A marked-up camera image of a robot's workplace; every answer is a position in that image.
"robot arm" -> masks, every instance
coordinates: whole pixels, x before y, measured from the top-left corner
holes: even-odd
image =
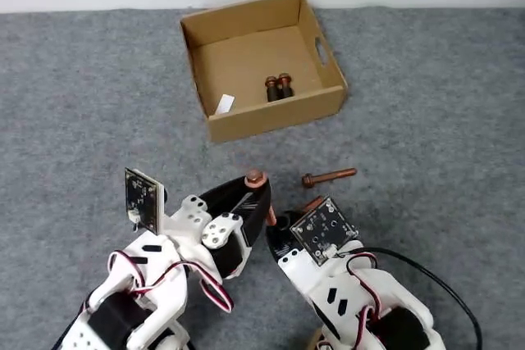
[[[164,186],[126,169],[126,208],[134,242],[113,252],[108,277],[84,301],[57,348],[183,349],[189,335],[177,322],[187,302],[187,276],[223,311],[233,301],[223,280],[242,272],[263,222],[272,220],[270,184],[252,173],[189,195],[173,215],[164,213]]]
[[[358,232],[330,199],[288,211],[267,228],[279,267],[324,323],[318,347],[333,350],[444,350],[430,311],[377,269]]]

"copper bolt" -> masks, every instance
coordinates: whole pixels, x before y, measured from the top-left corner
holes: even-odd
[[[292,96],[294,96],[294,91],[290,87],[291,80],[292,80],[292,77],[290,77],[290,74],[288,73],[279,74],[277,81],[279,81],[279,85],[281,86],[282,98],[291,98]]]
[[[312,209],[319,207],[323,199],[324,199],[323,196],[315,197],[311,202],[309,202],[308,204],[306,204],[304,207],[301,208],[301,212],[309,213]]]
[[[303,181],[303,186],[307,189],[312,188],[315,184],[320,184],[321,182],[327,182],[328,180],[337,180],[339,178],[344,178],[346,176],[353,176],[357,174],[355,168],[347,168],[345,170],[339,170],[334,172],[329,172],[328,174],[321,175],[312,175],[305,174],[301,179]]]

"screw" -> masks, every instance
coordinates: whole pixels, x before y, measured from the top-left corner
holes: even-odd
[[[282,89],[282,98],[291,98],[294,95],[294,91],[290,87],[292,77],[288,73],[279,74],[277,81]]]
[[[281,98],[281,91],[277,87],[277,78],[273,75],[270,75],[266,78],[266,96],[268,102],[275,102]]]
[[[337,180],[339,178],[344,178],[346,176],[353,176],[357,174],[355,168],[347,168],[345,170],[339,170],[334,172],[329,172],[328,174],[312,175],[305,174],[301,179],[303,186],[307,189],[312,188],[315,184],[320,184],[321,182],[327,182],[328,180]]]

